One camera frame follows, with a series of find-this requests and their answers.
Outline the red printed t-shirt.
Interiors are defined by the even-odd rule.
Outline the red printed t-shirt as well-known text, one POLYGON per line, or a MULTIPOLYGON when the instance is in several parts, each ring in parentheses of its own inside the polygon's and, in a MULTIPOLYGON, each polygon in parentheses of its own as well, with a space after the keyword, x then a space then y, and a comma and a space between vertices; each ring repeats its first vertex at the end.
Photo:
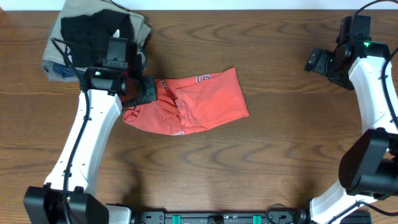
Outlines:
POLYGON ((157 99, 132 106, 123 121, 137 129, 170 136, 199 133, 248 117, 234 67, 223 72, 157 79, 157 99))

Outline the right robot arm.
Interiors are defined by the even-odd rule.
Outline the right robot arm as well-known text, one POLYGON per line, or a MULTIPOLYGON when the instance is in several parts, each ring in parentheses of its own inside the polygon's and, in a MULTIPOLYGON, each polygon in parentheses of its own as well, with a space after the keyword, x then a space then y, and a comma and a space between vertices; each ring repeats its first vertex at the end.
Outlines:
POLYGON ((370 223, 362 206, 397 196, 397 93, 391 77, 394 53, 370 36, 371 18, 344 18, 333 51, 315 48, 304 70, 315 72, 358 100, 362 135, 342 157, 338 180, 311 199, 296 223, 370 223))

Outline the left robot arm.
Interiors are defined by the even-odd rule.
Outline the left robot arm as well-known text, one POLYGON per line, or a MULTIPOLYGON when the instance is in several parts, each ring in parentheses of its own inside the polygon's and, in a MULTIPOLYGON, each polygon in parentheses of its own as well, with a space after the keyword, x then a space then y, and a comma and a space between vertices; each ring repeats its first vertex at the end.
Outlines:
POLYGON ((121 112, 157 99, 154 78, 142 74, 145 60, 137 44, 112 37, 106 58, 76 74, 81 93, 63 151, 44 185, 24 195, 31 223, 139 223, 127 205, 103 205, 95 194, 105 146, 121 112))

